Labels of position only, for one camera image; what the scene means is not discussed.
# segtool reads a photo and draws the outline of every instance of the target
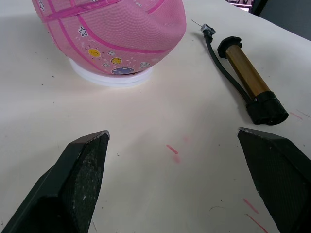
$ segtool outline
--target sun sticker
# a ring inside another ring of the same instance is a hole
[[[101,52],[98,47],[92,48],[91,45],[89,45],[88,47],[89,48],[85,47],[85,49],[87,50],[85,54],[89,54],[91,56],[91,59],[97,58],[98,60],[100,60],[103,52]]]
[[[96,58],[99,58],[102,56],[101,52],[99,52],[97,49],[89,49],[88,54]]]
[[[121,64],[121,63],[122,63],[122,60],[121,60],[121,58],[115,57],[115,58],[112,58],[112,59],[111,59],[111,63],[112,63],[112,64],[115,64],[115,65],[118,65],[118,64]]]

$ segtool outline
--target pink basketball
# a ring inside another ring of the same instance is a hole
[[[186,30],[182,0],[33,0],[56,46],[86,70],[130,74],[162,60]]]

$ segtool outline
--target cartoon print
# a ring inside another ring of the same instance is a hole
[[[99,52],[97,49],[89,49],[88,54],[96,58],[99,58],[102,56],[101,52]]]
[[[115,65],[118,65],[118,64],[122,63],[122,60],[121,60],[121,58],[115,57],[115,58],[111,59],[111,63],[115,64]]]
[[[103,52],[101,52],[98,47],[93,48],[91,45],[88,45],[87,47],[84,47],[84,49],[86,50],[85,54],[89,54],[91,56],[91,59],[97,58],[98,60],[100,60]]]
[[[136,60],[134,60],[134,58],[133,57],[131,57],[131,59],[129,59],[129,60],[126,60],[127,62],[128,62],[128,64],[130,65],[132,62],[135,62]]]
[[[111,73],[113,74],[130,74],[130,73],[133,73],[134,72],[134,69],[132,68],[128,68],[128,67],[120,67],[120,68],[116,68],[116,69],[113,69],[111,71]]]
[[[80,30],[78,31],[82,37],[88,36],[86,29],[84,29],[82,26],[80,26]]]
[[[147,68],[147,67],[150,67],[150,64],[147,62],[142,62],[142,63],[140,63],[140,67],[141,68]]]
[[[42,3],[42,0],[39,0],[38,2],[39,2],[39,7],[40,7],[40,9],[41,9],[42,11],[44,11],[44,5],[43,5],[43,3]]]

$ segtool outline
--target pink marker stroke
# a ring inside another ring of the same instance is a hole
[[[303,120],[303,118],[302,118],[301,116],[298,116],[298,115],[295,114],[295,113],[290,112],[290,114],[293,115],[293,116],[295,116],[295,117],[297,117],[297,118],[299,118],[299,119],[301,119],[301,120]]]
[[[266,229],[264,229],[256,220],[254,220],[250,215],[245,214],[248,216],[253,222],[255,222],[264,232],[268,233]]]
[[[183,136],[184,142],[189,142],[189,138],[187,136]]]
[[[171,146],[168,145],[168,144],[166,144],[166,146],[167,146],[171,151],[173,151],[174,154],[178,154],[178,152],[177,152],[173,147],[171,147]]]
[[[180,163],[180,157],[179,157],[179,155],[178,155],[178,154],[175,154],[175,155],[173,156],[173,160],[174,160],[175,163],[179,164],[179,163]]]
[[[245,198],[243,198],[243,201],[256,213],[259,214],[258,210],[256,210],[256,208]]]

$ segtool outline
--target ball stand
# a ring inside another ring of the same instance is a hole
[[[70,64],[73,68],[73,70],[82,78],[89,80],[93,83],[103,85],[103,86],[109,86],[109,87],[130,87],[130,86],[136,86],[147,79],[150,78],[152,67],[149,69],[146,69],[144,71],[138,72],[136,74],[125,74],[125,75],[109,75],[109,74],[95,74],[92,73],[81,66],[79,66],[77,63],[75,63],[72,59],[69,59]]]

